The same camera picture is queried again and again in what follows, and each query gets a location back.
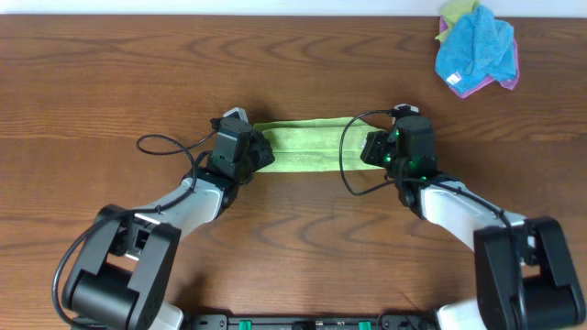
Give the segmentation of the green cloth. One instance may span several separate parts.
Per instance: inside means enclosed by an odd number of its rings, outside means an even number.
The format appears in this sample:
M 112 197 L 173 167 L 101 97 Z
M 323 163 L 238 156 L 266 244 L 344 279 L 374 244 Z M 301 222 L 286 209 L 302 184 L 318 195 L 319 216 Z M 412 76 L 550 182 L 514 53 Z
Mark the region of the green cloth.
M 368 133 L 378 131 L 350 117 L 258 123 L 253 126 L 271 142 L 273 164 L 268 173 L 369 171 L 360 159 Z

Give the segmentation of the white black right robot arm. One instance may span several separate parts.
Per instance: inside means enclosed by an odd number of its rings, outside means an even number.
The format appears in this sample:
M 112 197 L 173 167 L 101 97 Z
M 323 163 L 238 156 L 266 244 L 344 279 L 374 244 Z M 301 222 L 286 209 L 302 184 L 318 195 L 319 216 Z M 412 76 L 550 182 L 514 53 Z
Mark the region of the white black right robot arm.
M 488 202 L 439 170 L 429 118 L 394 115 L 360 156 L 384 168 L 403 206 L 474 253 L 476 306 L 487 329 L 560 329 L 586 320 L 586 302 L 559 222 Z

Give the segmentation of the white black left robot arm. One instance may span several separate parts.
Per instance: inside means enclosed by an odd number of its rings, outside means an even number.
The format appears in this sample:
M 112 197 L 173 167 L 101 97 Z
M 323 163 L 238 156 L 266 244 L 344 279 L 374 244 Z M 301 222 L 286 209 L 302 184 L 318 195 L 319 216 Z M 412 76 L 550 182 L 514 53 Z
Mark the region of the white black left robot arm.
M 180 185 L 159 200 L 103 207 L 68 248 L 54 275 L 54 308 L 73 329 L 185 329 L 185 313 L 166 302 L 179 243 L 217 219 L 239 187 L 275 160 L 245 111 L 211 121 L 213 149 L 190 156 Z

